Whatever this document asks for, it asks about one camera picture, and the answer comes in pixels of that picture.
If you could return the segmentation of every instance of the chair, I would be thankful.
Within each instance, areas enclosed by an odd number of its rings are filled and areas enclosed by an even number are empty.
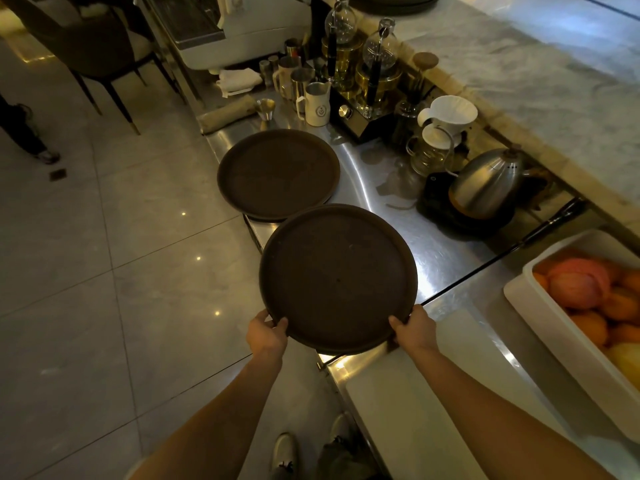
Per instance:
[[[78,23],[60,25],[34,2],[1,1],[41,44],[68,67],[98,114],[102,113],[84,83],[84,77],[103,85],[133,130],[140,135],[112,82],[130,72],[135,72],[142,79],[138,69],[149,62],[156,64],[172,89],[181,96],[176,82],[153,51],[151,41],[127,30],[113,10],[96,18],[84,20],[78,17]]]

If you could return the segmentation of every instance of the person's leg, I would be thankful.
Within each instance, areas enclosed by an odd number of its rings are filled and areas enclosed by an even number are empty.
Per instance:
[[[273,446],[269,480],[295,480],[298,478],[298,446],[290,433],[278,436]]]
[[[11,137],[25,152],[44,161],[55,163],[60,160],[60,155],[47,150],[44,143],[38,138],[26,123],[27,114],[19,105],[12,106],[0,95],[0,127]]]
[[[317,465],[317,480],[370,480],[384,479],[368,463],[357,461],[352,451],[355,432],[347,414],[342,413],[333,422],[330,442],[324,445]]]

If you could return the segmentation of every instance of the floor drain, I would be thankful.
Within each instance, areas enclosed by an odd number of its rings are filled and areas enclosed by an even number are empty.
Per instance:
[[[61,168],[60,170],[53,170],[49,172],[49,181],[55,182],[56,180],[62,180],[67,177],[67,169]]]

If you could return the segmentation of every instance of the cutting board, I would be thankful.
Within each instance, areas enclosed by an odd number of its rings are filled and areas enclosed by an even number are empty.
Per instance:
[[[462,370],[558,433],[564,428],[467,310],[438,322],[438,347]],[[347,382],[394,480],[485,479],[453,421],[402,349]]]

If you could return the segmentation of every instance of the stainless steel pitcher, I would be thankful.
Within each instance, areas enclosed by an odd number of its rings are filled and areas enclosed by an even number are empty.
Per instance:
[[[449,200],[468,217],[490,219],[513,201],[523,178],[533,175],[524,169],[520,145],[489,150],[460,171],[449,188]]]

